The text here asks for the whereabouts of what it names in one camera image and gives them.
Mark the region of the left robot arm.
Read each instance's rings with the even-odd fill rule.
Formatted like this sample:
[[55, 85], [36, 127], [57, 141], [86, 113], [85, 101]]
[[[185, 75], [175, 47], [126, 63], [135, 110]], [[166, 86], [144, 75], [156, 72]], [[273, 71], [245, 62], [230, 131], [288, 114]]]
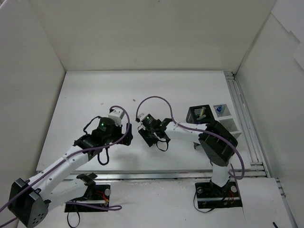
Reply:
[[112, 114], [108, 117], [97, 116], [98, 126], [91, 133], [84, 128], [84, 135], [75, 140], [72, 147], [56, 162], [27, 180], [15, 180], [5, 207], [25, 227], [34, 228], [54, 208], [77, 198], [92, 198], [95, 194], [94, 173], [80, 174], [67, 183], [63, 183], [63, 180], [80, 166], [98, 157], [102, 151], [107, 152], [111, 146], [131, 144], [132, 124], [127, 122], [126, 131], [123, 132], [122, 118]]

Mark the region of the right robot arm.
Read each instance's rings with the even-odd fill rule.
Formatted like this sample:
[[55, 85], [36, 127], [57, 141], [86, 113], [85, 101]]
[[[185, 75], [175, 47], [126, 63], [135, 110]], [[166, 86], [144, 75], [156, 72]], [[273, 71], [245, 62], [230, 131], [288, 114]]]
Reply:
[[150, 147], [158, 143], [168, 145], [171, 140], [184, 140], [201, 146], [212, 164], [211, 192], [220, 196], [227, 191], [228, 166], [236, 153], [238, 141], [220, 122], [212, 120], [193, 124], [170, 118], [161, 121], [150, 114], [135, 120], [140, 124], [138, 133]]

